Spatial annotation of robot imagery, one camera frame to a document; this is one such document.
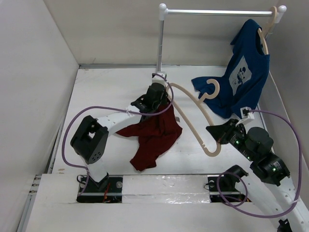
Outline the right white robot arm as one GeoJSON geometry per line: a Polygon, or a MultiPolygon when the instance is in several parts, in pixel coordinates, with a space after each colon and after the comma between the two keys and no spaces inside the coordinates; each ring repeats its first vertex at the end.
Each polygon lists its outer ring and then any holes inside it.
{"type": "Polygon", "coordinates": [[[274,199],[265,193],[240,166],[234,165],[220,174],[216,187],[223,202],[238,212],[255,218],[269,219],[279,232],[307,232],[309,210],[299,197],[300,186],[295,187],[284,161],[271,148],[273,140],[260,127],[245,130],[244,125],[231,119],[222,125],[207,126],[206,130],[220,145],[230,144],[251,164],[253,174],[269,189],[274,199]],[[246,212],[239,208],[244,201],[232,204],[230,197],[222,194],[222,188],[238,190],[244,200],[250,200],[261,214],[246,212]]]}

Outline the silver foil tape strip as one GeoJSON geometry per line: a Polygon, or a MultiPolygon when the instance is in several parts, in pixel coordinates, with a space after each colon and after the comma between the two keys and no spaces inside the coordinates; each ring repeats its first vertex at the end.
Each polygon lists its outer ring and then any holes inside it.
{"type": "Polygon", "coordinates": [[[123,203],[201,204],[210,202],[206,175],[126,175],[123,203]]]}

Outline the white clothes rack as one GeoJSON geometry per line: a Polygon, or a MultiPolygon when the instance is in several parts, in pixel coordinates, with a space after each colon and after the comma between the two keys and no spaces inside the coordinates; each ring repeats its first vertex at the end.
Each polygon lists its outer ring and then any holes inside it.
{"type": "MultiPolygon", "coordinates": [[[[162,68],[162,51],[163,51],[163,36],[164,36],[164,23],[167,15],[215,15],[215,16],[256,16],[256,17],[269,17],[269,11],[242,11],[242,10],[188,10],[188,9],[169,9],[166,4],[161,3],[159,9],[159,36],[157,46],[156,58],[156,72],[160,72],[162,68]]],[[[276,25],[281,21],[284,13],[287,11],[285,5],[277,7],[278,17],[276,25]]]]}

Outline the blue printed t shirt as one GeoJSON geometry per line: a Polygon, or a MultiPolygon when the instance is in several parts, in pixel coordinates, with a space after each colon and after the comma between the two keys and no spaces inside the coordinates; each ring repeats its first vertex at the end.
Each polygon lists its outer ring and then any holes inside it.
{"type": "Polygon", "coordinates": [[[241,108],[255,109],[268,77],[270,56],[264,54],[258,30],[260,26],[247,20],[230,43],[232,57],[222,77],[214,79],[220,85],[219,94],[204,103],[218,116],[227,119],[241,117],[241,108]]]}

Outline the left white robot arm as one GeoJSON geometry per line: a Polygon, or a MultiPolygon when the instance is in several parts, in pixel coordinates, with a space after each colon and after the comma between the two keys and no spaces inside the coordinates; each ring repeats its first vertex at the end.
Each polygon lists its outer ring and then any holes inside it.
{"type": "Polygon", "coordinates": [[[116,112],[99,119],[86,116],[73,135],[70,145],[82,157],[89,169],[91,186],[96,191],[107,187],[108,173],[101,157],[108,137],[116,132],[154,117],[159,106],[168,103],[166,88],[160,83],[152,83],[146,94],[137,98],[123,112],[116,112]]]}

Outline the dark red t shirt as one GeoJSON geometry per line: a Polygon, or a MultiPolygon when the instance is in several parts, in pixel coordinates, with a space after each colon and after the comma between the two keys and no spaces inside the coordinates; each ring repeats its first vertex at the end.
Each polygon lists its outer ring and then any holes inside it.
{"type": "Polygon", "coordinates": [[[164,113],[127,126],[117,134],[123,137],[138,137],[139,148],[130,163],[135,170],[142,172],[156,167],[156,159],[175,144],[182,130],[171,106],[164,113]]]}

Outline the wooden hanger holding blue shirt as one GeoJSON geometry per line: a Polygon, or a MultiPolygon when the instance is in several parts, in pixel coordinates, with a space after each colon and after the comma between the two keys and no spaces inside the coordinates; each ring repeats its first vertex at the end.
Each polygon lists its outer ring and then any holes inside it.
{"type": "Polygon", "coordinates": [[[278,17],[278,9],[276,6],[272,6],[270,8],[271,16],[268,22],[265,24],[265,26],[261,29],[259,28],[257,30],[257,34],[260,38],[260,44],[262,47],[262,50],[265,55],[269,54],[268,47],[267,47],[267,38],[272,34],[274,27],[277,23],[277,17],[278,17]]]}

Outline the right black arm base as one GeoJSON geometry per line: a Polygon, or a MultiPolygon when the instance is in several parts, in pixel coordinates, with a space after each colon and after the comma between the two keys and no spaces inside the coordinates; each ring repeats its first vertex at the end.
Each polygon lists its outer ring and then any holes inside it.
{"type": "MultiPolygon", "coordinates": [[[[233,174],[238,175],[239,177],[243,178],[244,176],[248,176],[248,173],[245,172],[240,166],[234,165],[227,170],[233,174]]],[[[209,191],[210,194],[210,202],[211,203],[227,203],[223,200],[220,196],[218,188],[217,188],[217,178],[219,174],[211,174],[208,175],[207,180],[208,182],[204,185],[204,189],[209,191]]],[[[242,201],[250,202],[248,198],[245,197],[242,192],[238,191],[235,186],[236,184],[240,184],[243,187],[242,183],[238,178],[230,174],[223,174],[219,180],[219,187],[224,195],[224,197],[230,203],[241,203],[242,201]]]]}

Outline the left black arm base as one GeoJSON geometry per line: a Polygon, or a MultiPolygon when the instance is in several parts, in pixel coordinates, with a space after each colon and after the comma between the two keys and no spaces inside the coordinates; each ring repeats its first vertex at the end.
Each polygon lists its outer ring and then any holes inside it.
{"type": "Polygon", "coordinates": [[[122,203],[123,176],[110,175],[103,180],[99,188],[89,178],[86,184],[86,175],[78,175],[79,189],[76,201],[79,203],[122,203]]]}

